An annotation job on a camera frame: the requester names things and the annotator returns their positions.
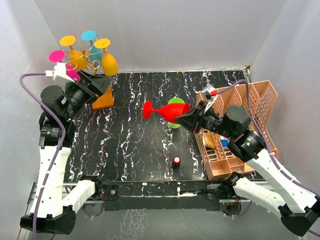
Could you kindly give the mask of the green wine glass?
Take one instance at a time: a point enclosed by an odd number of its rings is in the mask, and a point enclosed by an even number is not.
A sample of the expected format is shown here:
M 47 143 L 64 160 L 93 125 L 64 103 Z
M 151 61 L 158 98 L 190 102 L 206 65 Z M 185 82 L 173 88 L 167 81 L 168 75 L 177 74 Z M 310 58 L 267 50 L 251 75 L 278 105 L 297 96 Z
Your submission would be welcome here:
M 178 97 L 174 97 L 168 101 L 168 104 L 175 104 L 175 103 L 184 104 L 185 102 L 183 99 L 178 98 Z M 167 122 L 167 124 L 171 129 L 178 129 L 181 126 L 180 124 L 172 123 L 169 121 Z

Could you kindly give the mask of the red wine glass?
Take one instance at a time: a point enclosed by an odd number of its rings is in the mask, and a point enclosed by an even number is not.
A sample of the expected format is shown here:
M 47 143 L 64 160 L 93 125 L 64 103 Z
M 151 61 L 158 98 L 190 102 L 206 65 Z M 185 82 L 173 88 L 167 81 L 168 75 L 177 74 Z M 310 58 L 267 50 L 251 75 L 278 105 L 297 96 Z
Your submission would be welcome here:
M 160 109 L 154 109 L 151 101 L 146 101 L 143 105 L 142 114 L 144 119 L 149 119 L 152 113 L 159 113 L 170 123 L 178 124 L 175 118 L 182 116 L 190 110 L 188 103 L 169 103 Z

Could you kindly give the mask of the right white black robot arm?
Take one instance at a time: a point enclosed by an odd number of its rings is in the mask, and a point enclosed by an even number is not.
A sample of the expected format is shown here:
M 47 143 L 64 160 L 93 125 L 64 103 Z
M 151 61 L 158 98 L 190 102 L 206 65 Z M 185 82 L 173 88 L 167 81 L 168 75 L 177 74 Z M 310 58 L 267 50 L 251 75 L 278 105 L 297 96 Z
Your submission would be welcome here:
M 222 184 L 223 194 L 246 198 L 277 216 L 293 234 L 303 237 L 320 217 L 320 197 L 301 187 L 275 158 L 266 138 L 249 129 L 251 118 L 241 105 L 230 105 L 223 116 L 205 110 L 201 101 L 193 110 L 174 120 L 190 132 L 208 130 L 229 139 L 234 156 L 258 172 L 272 187 L 270 191 L 233 172 Z

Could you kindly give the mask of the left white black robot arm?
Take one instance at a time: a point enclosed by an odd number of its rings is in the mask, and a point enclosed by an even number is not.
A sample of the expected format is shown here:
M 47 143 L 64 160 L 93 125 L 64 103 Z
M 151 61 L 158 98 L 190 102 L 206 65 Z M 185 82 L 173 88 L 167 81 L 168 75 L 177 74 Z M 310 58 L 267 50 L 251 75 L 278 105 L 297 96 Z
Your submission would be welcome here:
M 25 85 L 27 74 L 19 79 L 20 85 L 43 110 L 39 118 L 40 167 L 35 197 L 30 212 L 20 219 L 20 227 L 34 233 L 69 235 L 84 203 L 103 195 L 101 179 L 96 175 L 83 175 L 63 196 L 66 164 L 76 131 L 74 118 L 85 105 L 106 93 L 114 80 L 111 76 L 92 75 L 82 70 L 78 75 L 79 81 L 65 76 L 64 87 L 50 85 L 39 97 Z

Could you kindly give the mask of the orange wooden rack base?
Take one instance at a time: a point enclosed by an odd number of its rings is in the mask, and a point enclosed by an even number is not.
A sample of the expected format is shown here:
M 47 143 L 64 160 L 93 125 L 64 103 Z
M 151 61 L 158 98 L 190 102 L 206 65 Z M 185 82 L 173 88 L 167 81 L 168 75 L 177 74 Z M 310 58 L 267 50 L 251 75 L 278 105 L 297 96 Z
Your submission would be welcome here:
M 112 86 L 110 85 L 107 91 L 100 96 L 93 104 L 92 109 L 94 111 L 108 109 L 114 107 L 114 99 L 112 93 Z

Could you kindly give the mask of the orange wine glass right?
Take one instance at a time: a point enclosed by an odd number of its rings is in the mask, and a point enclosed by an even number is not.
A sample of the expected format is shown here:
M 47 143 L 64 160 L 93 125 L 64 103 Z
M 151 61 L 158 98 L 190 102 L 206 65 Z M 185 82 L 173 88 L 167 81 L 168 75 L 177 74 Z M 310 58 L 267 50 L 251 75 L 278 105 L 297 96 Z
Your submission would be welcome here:
M 115 57 L 108 52 L 110 45 L 111 45 L 111 41 L 108 38 L 98 39 L 94 43 L 94 46 L 97 49 L 103 50 L 103 56 L 101 58 L 101 66 L 106 76 L 114 76 L 119 71 L 119 66 Z

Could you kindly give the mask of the orange wine glass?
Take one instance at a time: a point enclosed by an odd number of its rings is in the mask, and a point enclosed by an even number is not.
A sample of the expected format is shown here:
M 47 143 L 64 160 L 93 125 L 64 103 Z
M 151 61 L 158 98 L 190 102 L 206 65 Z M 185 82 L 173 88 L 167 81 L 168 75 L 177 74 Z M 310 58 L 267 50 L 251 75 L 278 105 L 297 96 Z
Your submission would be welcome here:
M 73 48 L 73 44 L 76 42 L 76 37 L 73 35 L 66 35 L 62 37 L 59 44 L 63 47 L 70 47 L 69 51 L 69 64 L 73 67 L 76 66 L 75 70 L 85 70 L 87 68 L 87 61 L 83 57 L 83 53 Z
M 103 56 L 101 58 L 101 66 L 106 76 L 114 76 L 119 71 L 119 66 L 115 57 L 108 52 L 110 45 L 111 45 L 111 41 L 108 38 L 98 39 L 94 43 L 94 46 L 97 49 L 103 50 Z

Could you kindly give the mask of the teal wine glass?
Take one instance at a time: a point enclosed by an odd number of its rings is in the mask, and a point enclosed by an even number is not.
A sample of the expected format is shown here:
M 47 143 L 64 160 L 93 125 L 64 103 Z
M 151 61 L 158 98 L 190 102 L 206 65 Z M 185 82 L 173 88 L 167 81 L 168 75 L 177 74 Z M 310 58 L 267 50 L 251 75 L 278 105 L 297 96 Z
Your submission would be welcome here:
M 90 42 L 90 49 L 89 49 L 89 58 L 93 61 L 98 61 L 101 63 L 103 52 L 101 49 L 96 48 L 94 46 L 95 41 L 97 40 L 97 33 L 94 30 L 87 30 L 82 33 L 81 39 L 83 41 Z

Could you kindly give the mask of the orange wine glass left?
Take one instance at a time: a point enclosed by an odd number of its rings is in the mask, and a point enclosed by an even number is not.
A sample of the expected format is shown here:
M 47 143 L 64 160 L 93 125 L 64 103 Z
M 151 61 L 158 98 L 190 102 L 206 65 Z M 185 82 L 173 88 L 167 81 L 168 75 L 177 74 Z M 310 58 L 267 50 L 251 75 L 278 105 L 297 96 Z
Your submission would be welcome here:
M 76 37 L 73 35 L 66 35 L 62 37 L 59 44 L 63 47 L 70 47 L 69 51 L 69 64 L 73 67 L 76 66 L 75 70 L 85 70 L 87 68 L 87 61 L 83 57 L 83 53 L 73 48 L 73 44 L 76 42 Z

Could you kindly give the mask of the magenta wine glass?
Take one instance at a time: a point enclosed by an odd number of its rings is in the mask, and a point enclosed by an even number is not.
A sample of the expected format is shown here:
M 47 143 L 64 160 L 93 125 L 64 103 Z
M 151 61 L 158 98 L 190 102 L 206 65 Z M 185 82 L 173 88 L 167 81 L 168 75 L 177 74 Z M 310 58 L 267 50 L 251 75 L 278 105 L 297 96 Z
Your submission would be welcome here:
M 53 51 L 48 59 L 50 62 L 52 63 L 63 63 L 62 60 L 65 58 L 65 52 L 62 50 L 55 50 Z M 65 64 L 65 74 L 73 79 L 76 82 L 79 82 L 81 80 L 80 75 L 77 73 L 76 67 L 77 65 L 75 63 L 72 64 L 68 64 L 68 63 L 64 63 Z

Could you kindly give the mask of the yellow book in organizer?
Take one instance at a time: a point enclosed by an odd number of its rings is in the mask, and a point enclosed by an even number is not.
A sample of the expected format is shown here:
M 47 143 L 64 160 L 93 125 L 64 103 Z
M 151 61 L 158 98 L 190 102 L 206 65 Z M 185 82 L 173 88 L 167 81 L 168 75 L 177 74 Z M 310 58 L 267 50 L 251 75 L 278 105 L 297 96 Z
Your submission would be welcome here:
M 202 140 L 203 140 L 203 144 L 206 148 L 209 148 L 212 150 L 216 149 L 216 145 L 214 143 L 214 140 L 209 132 L 204 132 L 202 134 Z

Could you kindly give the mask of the blue white box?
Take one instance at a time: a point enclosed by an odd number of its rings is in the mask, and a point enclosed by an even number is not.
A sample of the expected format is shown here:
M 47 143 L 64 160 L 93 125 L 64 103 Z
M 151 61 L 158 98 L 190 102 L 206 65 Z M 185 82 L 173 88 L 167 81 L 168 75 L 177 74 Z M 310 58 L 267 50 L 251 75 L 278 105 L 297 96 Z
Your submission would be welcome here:
M 221 142 L 222 147 L 224 149 L 227 149 L 230 141 L 228 138 L 221 138 L 220 142 Z

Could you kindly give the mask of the red black push button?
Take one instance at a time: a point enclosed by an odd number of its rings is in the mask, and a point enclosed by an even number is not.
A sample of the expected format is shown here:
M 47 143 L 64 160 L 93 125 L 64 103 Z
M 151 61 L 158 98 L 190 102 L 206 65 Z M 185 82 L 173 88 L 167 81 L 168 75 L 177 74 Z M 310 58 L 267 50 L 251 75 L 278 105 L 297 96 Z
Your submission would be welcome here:
M 179 156 L 175 156 L 172 159 L 171 167 L 175 170 L 178 169 L 181 165 L 181 158 Z

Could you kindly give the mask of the pink plastic file organizer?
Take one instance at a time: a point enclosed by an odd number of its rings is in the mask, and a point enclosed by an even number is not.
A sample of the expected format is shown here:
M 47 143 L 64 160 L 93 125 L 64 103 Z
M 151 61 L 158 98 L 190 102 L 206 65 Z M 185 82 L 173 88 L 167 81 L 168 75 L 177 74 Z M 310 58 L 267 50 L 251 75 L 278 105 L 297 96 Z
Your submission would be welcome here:
M 248 86 L 249 100 L 255 121 L 264 133 L 271 151 L 277 158 L 278 150 L 267 131 L 268 120 L 276 103 L 277 92 L 268 80 L 250 83 Z M 244 107 L 248 114 L 250 113 L 246 86 L 244 84 L 237 85 L 231 90 L 220 94 L 212 105 L 212 108 L 216 114 L 223 116 L 227 107 L 230 105 L 240 105 Z M 203 142 L 204 132 L 209 131 L 203 128 L 200 129 L 200 131 L 195 134 L 195 139 L 200 151 L 206 176 L 210 181 L 224 179 L 232 172 L 248 174 L 254 171 L 252 167 L 234 156 L 230 150 L 223 148 L 221 145 L 221 139 L 223 139 L 223 137 L 216 133 L 209 132 L 213 138 L 216 148 L 206 148 Z

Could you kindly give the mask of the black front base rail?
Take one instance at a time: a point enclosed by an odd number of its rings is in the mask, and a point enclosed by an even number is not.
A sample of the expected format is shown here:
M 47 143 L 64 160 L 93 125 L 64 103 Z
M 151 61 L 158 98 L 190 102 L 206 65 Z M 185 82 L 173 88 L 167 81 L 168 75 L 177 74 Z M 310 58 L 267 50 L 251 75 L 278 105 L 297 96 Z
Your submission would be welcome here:
M 103 181 L 105 211 L 203 209 L 219 211 L 225 203 L 238 203 L 220 189 L 222 181 Z

